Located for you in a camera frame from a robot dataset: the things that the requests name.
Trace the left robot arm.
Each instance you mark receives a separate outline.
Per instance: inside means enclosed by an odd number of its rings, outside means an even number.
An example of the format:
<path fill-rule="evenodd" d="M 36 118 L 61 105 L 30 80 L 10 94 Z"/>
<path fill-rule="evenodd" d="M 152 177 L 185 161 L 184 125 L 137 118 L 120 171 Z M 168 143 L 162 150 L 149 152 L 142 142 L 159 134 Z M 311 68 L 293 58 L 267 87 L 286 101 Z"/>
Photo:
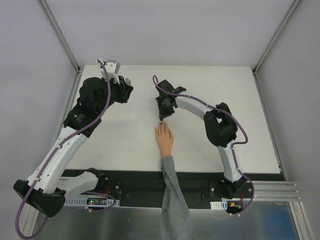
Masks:
<path fill-rule="evenodd" d="M 61 176 L 79 148 L 101 123 L 100 114 L 106 105 L 127 103 L 133 86 L 119 76 L 119 83 L 90 77 L 79 89 L 79 97 L 63 122 L 60 134 L 39 167 L 26 180 L 17 180 L 13 189 L 26 203 L 49 218 L 62 209 L 65 202 L 86 191 L 99 195 L 105 191 L 106 176 L 95 168 L 68 180 Z"/>

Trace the grey sleeve forearm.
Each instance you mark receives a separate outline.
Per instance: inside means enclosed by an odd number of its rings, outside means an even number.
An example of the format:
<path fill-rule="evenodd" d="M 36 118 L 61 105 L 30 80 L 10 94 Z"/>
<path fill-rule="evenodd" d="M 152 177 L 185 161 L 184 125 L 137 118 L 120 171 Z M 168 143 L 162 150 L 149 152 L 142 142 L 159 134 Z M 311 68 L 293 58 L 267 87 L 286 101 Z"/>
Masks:
<path fill-rule="evenodd" d="M 172 156 L 162 158 L 161 170 L 165 190 L 157 238 L 159 240 L 193 240 L 194 225 L 179 185 Z"/>

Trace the mannequin hand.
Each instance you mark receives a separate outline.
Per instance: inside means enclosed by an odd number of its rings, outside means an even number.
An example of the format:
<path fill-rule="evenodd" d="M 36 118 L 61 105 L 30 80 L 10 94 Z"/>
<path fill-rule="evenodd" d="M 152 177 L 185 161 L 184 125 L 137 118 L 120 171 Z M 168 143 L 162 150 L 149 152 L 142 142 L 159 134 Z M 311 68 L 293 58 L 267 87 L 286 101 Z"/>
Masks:
<path fill-rule="evenodd" d="M 169 129 L 168 124 L 158 124 L 155 128 L 155 138 L 159 147 L 160 155 L 162 158 L 166 158 L 172 155 L 172 147 L 174 144 L 174 136 Z"/>

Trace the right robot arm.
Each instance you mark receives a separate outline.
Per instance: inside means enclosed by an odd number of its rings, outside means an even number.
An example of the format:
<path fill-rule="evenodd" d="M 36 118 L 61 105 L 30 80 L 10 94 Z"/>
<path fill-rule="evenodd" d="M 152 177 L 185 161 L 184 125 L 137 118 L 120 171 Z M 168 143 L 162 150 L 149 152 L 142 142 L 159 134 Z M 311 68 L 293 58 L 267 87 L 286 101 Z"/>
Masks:
<path fill-rule="evenodd" d="M 152 81 L 159 93 L 156 98 L 159 119 L 171 116 L 175 109 L 184 109 L 204 122 L 206 137 L 217 147 L 223 166 L 223 180 L 214 192 L 221 198 L 232 199 L 243 191 L 247 182 L 235 152 L 239 123 L 232 116 L 229 106 L 222 102 L 215 106 L 191 95 L 186 88 L 173 87 L 166 79 L 161 82 L 154 75 Z"/>

